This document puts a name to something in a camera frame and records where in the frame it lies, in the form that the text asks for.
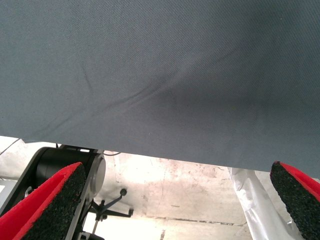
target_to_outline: gray cloth canopy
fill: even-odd
[[[320,1],[0,5],[0,135],[320,169]]]

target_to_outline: black foam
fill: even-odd
[[[85,181],[85,169],[81,164],[22,239],[63,240],[68,233],[76,207],[81,201],[80,195]]]
[[[271,182],[301,235],[320,240],[320,203],[279,162],[272,165]]]

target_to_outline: red padding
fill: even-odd
[[[81,162],[64,167],[0,218],[0,238],[20,240],[61,191]]]
[[[293,176],[309,193],[311,193],[320,202],[320,183],[313,180],[299,169],[280,162],[281,166]]]

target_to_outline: red and black pad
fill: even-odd
[[[62,168],[0,218],[0,239],[63,239],[85,181],[82,163]]]
[[[271,182],[306,240],[320,239],[320,184],[293,166],[276,161]]]

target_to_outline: white floor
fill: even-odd
[[[0,153],[15,139],[0,136]],[[0,177],[17,179],[43,146],[55,144],[19,140],[0,155]],[[98,224],[96,234],[106,240],[252,239],[226,167],[128,153],[105,158],[106,176],[95,201],[111,201],[126,188],[127,195],[111,210],[134,208],[132,218],[109,216]],[[289,219],[269,173],[257,175],[279,213]],[[94,223],[90,213],[84,229],[91,232]]]

